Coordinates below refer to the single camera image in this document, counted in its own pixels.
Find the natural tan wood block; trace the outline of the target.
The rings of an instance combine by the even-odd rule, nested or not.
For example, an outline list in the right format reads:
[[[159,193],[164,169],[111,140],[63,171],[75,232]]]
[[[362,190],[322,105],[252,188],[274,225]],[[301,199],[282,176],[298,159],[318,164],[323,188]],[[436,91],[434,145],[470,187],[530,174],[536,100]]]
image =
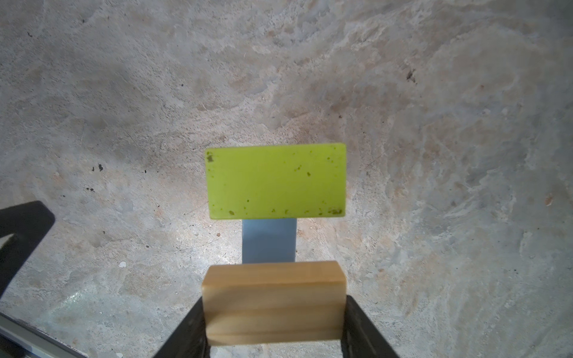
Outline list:
[[[343,335],[347,280],[336,261],[212,266],[201,290],[211,346]]]

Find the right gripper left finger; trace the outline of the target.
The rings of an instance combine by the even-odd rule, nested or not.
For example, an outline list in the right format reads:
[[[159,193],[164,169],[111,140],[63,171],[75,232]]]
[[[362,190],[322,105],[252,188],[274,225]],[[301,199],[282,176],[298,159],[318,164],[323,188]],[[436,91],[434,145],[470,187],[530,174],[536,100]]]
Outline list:
[[[210,358],[202,298],[198,299],[154,358]]]

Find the lime green wood block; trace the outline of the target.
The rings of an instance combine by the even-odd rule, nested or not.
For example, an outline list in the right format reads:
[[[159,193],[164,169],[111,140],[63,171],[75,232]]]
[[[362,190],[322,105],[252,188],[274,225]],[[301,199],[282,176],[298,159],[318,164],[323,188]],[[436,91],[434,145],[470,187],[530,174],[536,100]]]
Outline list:
[[[207,149],[210,217],[343,217],[346,154],[343,143]]]

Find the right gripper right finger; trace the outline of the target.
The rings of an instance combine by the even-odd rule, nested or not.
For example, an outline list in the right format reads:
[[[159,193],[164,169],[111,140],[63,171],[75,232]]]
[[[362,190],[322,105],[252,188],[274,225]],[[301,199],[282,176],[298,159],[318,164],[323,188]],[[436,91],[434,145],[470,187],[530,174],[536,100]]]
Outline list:
[[[346,296],[341,352],[343,358],[399,358],[350,295]]]

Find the light blue wood block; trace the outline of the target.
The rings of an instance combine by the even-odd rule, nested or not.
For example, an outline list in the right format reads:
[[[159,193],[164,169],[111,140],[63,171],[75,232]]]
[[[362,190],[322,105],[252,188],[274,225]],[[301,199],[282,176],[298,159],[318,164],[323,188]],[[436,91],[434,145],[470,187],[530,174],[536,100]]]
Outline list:
[[[297,219],[245,219],[242,264],[295,262]]]

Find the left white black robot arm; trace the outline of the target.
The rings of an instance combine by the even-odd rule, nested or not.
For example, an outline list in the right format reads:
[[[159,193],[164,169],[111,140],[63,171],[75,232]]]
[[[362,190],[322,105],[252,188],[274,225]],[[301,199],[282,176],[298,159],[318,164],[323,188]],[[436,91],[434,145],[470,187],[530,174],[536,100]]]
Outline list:
[[[55,215],[41,201],[1,209],[1,295],[55,223]]]

